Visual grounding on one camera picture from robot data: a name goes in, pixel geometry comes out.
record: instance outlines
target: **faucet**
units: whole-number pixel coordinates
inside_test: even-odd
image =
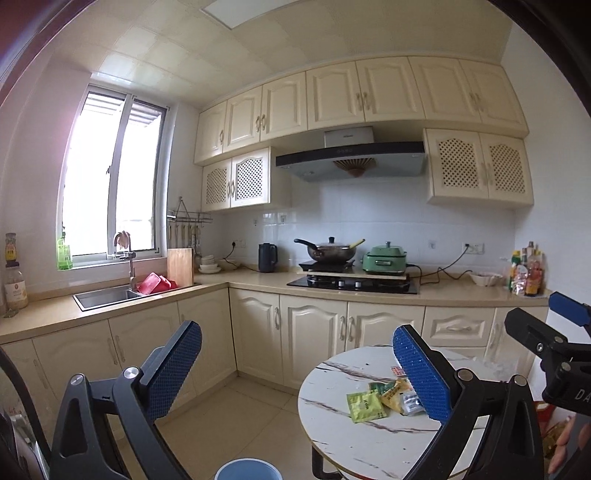
[[[134,258],[135,252],[131,249],[131,235],[129,232],[121,231],[115,234],[113,237],[113,246],[115,250],[117,246],[120,246],[123,251],[115,251],[115,256],[120,260],[129,260],[129,287],[135,291],[137,287],[137,280],[135,278]]]

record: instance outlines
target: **metal screw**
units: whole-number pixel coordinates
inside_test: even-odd
[[[139,374],[139,369],[138,367],[128,367],[125,369],[125,371],[123,372],[123,376],[125,378],[135,378],[137,377]]]
[[[84,380],[84,375],[76,374],[71,378],[70,383],[72,385],[80,385],[83,380]]]
[[[469,382],[474,378],[474,374],[470,372],[467,368],[462,368],[458,373],[457,376],[460,377],[464,382]]]
[[[513,382],[515,382],[520,387],[524,387],[527,385],[527,380],[525,379],[525,377],[522,377],[521,375],[514,376]]]

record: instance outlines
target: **wooden cutting board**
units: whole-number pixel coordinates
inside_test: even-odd
[[[167,251],[167,278],[179,287],[193,285],[193,249],[169,248]]]

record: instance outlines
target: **range hood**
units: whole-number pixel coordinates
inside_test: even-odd
[[[275,165],[314,182],[357,177],[416,177],[423,171],[423,142],[374,143],[371,127],[324,132],[324,148],[279,155]]]

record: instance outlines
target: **window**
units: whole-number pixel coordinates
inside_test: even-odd
[[[62,221],[75,262],[105,260],[126,230],[157,250],[158,157],[166,108],[90,87],[66,157]]]

